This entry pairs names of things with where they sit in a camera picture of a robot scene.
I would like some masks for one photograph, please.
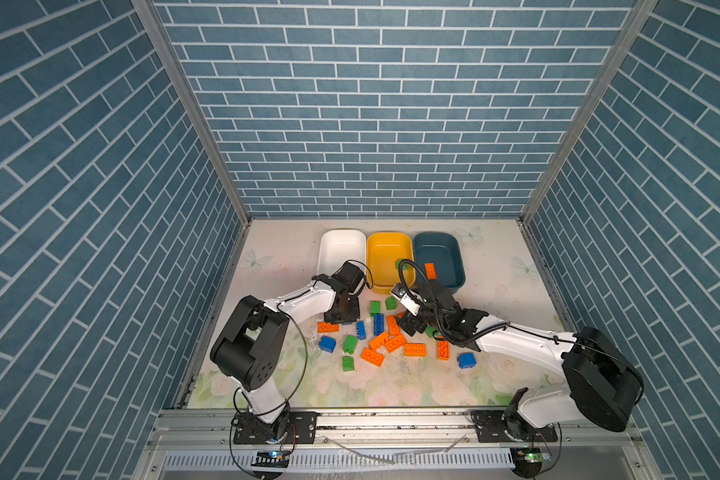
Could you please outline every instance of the green building block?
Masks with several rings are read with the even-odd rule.
[[[357,345],[357,337],[354,335],[347,335],[347,338],[344,339],[344,353],[348,353],[349,355],[355,353],[355,347]]]
[[[342,368],[345,372],[355,371],[355,359],[350,356],[342,357]]]

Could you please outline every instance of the table surface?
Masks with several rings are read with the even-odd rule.
[[[467,277],[454,295],[463,308],[485,310],[526,326],[563,329],[513,220],[254,220],[211,341],[216,340],[244,296],[264,300],[306,285],[316,274],[320,238],[336,228],[357,229],[366,236],[379,231],[404,232],[411,238],[423,231],[451,234],[458,240]],[[409,342],[427,346],[425,358],[405,357],[402,348],[393,353],[382,348],[384,363],[376,367],[362,360],[360,354],[373,338],[373,321],[368,313],[371,300],[382,302],[385,315],[402,311],[398,305],[393,312],[387,312],[383,302],[387,297],[368,289],[360,295],[361,318],[368,338],[358,342],[352,355],[354,372],[342,370],[342,343],[347,334],[355,334],[354,323],[328,334],[337,341],[333,354],[317,347],[322,336],[317,334],[317,321],[322,318],[301,324],[308,344],[308,366],[291,399],[292,406],[507,405],[519,388],[562,381],[552,372],[497,353],[476,352],[477,365],[461,370],[456,357],[471,350],[451,345],[450,360],[438,360],[436,342],[423,333],[403,335]],[[304,360],[303,342],[291,324],[274,373],[283,394],[296,386]],[[238,385],[205,358],[189,408],[232,408],[232,394]],[[245,404],[240,395],[237,401],[238,406]]]

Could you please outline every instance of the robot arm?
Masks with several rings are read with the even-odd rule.
[[[410,260],[403,262],[420,270]],[[398,271],[402,272],[403,262]],[[283,435],[289,414],[288,401],[272,379],[288,322],[293,319],[298,324],[320,313],[332,323],[360,317],[357,297],[364,274],[359,268],[347,262],[335,274],[313,280],[288,295],[240,300],[210,351],[220,371],[240,382],[250,405],[249,420],[273,441]],[[408,311],[398,324],[409,335],[432,326],[456,345],[514,356],[566,379],[515,393],[504,417],[509,434],[518,440],[527,439],[536,428],[581,418],[621,432],[642,395],[640,374],[596,329],[572,333],[510,325],[487,312],[462,309],[436,280],[411,289],[399,283],[392,294]],[[248,333],[259,329],[255,339]]]
[[[356,321],[364,279],[357,266],[346,262],[333,275],[315,276],[311,284],[287,295],[264,301],[246,296],[235,307],[211,348],[210,359],[224,375],[240,382],[250,406],[249,417],[266,438],[282,437],[287,426],[290,408],[272,373],[289,320],[298,324],[325,313],[327,322]],[[259,335],[254,338],[249,331],[259,331]]]
[[[643,379],[602,332],[591,327],[578,333],[538,330],[511,325],[481,310],[462,309],[450,290],[436,280],[408,288],[404,264],[411,265],[420,278],[426,277],[410,260],[398,266],[401,283],[392,295],[408,311],[398,321],[405,332],[412,335],[432,326],[456,345],[526,360],[566,379],[562,384],[515,393],[504,414],[513,437],[526,439],[534,428],[582,418],[613,432],[626,428],[632,408],[642,397]]]

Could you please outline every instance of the blue brick wall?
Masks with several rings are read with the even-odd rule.
[[[720,478],[720,2],[659,1],[531,229],[640,366],[661,473]]]
[[[518,216],[632,3],[157,2],[254,217]]]
[[[0,480],[133,473],[239,228],[129,0],[0,0]]]

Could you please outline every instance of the building block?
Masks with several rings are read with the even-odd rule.
[[[357,347],[357,345],[357,338],[355,338],[354,335],[347,335],[347,338],[344,339],[344,353],[348,353],[349,355],[355,353],[355,347]]]
[[[405,356],[427,356],[427,346],[423,343],[406,343],[403,347]]]
[[[384,355],[382,355],[381,353],[376,353],[371,349],[363,350],[360,358],[362,358],[366,362],[373,363],[376,366],[382,366],[382,362],[384,362]]]
[[[386,343],[384,344],[384,348],[387,349],[388,352],[392,353],[401,346],[405,345],[406,342],[407,341],[405,340],[405,337],[403,337],[403,335],[395,335],[394,337],[386,341]]]
[[[392,315],[387,317],[387,330],[389,330],[389,336],[400,335],[398,321]]]
[[[373,316],[373,334],[381,335],[384,331],[384,315],[377,313]]]
[[[342,368],[345,372],[354,372],[355,371],[355,359],[353,359],[350,356],[344,356],[342,357]]]
[[[326,322],[317,322],[317,333],[335,333],[338,331],[338,325],[332,325]]]
[[[438,359],[448,360],[451,358],[451,349],[448,347],[448,342],[442,340],[438,341]]]
[[[358,320],[355,323],[355,329],[358,332],[358,340],[365,340],[365,323],[362,320]]]
[[[320,339],[318,346],[324,352],[333,353],[333,349],[336,348],[336,341],[329,336],[324,336]]]
[[[389,334],[386,332],[382,332],[381,335],[368,342],[368,347],[370,347],[371,350],[378,350],[382,348],[382,345],[384,345],[387,340],[389,340]]]
[[[434,271],[434,264],[424,264],[424,272],[430,280],[436,280],[438,278],[438,273]]]
[[[460,369],[470,369],[478,364],[474,360],[474,354],[472,353],[462,353],[456,360],[458,360],[458,368]]]

